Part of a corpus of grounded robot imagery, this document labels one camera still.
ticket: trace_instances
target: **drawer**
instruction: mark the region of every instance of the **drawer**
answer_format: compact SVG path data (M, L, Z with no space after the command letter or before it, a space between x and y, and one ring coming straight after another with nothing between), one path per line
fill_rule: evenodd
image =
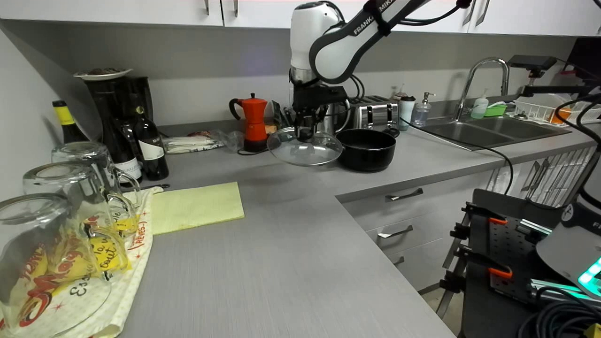
M363 230L371 230L440 209L460 209L465 201L472 200L474 189L485 188L489 179L487 171L370 196L343 203L343 206Z
M442 267L453 240L440 238L418 247L388 255L409 283L417 290L438 283L445 277Z
M456 222L461 222L463 214L459 208L440 210L366 233L385 254L398 253L435 239L449 237L449 232Z

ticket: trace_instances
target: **glass pot lid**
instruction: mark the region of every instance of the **glass pot lid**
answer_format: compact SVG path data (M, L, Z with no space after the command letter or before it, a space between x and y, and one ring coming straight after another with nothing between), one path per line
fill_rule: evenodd
M276 158L289 164L308 167L324 165L336 160L342 153L342 144L333 135L314 132L300 127L304 140L299 140L294 127L280 129L267 139L267 148Z

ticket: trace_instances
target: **black cooking pot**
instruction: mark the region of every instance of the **black cooking pot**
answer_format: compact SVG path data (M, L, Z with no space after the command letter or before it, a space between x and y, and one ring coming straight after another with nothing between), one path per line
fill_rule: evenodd
M343 145L338 161L349 169L375 173L392 162L396 140L390 134L372 129L348 129L339 132L336 138Z

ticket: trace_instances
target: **dish rack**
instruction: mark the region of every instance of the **dish rack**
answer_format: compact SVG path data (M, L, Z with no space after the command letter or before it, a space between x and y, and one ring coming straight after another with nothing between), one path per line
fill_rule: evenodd
M520 114L523 112L528 117L528 121L534 121L534 122L537 122L540 124L547 124L547 125L562 127L562 128L569 127L565 123L552 123L551 122L555 108L556 107L552 108L552 107L548 107L548 106L535 105L533 103L516 101L515 114ZM578 117L578 114L580 114L581 112L582 112L582 109L581 110L571 110L569 112L570 116L566 120L576 124L576 118ZM584 116L582 117L582 124L601 123L601 120L599 120L600 115L601 115L601 106L597 105L593 109L589 110L586 114L584 114Z

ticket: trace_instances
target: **soap dispenser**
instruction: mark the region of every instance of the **soap dispenser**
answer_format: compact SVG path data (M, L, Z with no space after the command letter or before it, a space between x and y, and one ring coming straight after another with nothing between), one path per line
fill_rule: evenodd
M486 114L486 109L488 108L488 99L486 98L486 92L488 88L484 89L484 93L474 102L474 106L472 107L472 113L470 116L472 118L483 118Z
M432 108L432 105L428 103L428 97L430 95L436 96L436 94L426 91L424 93L424 99L421 101L421 103L415 105L413 124L418 127L424 126L426 124L426 120L428 119L428 113L430 112L430 108Z

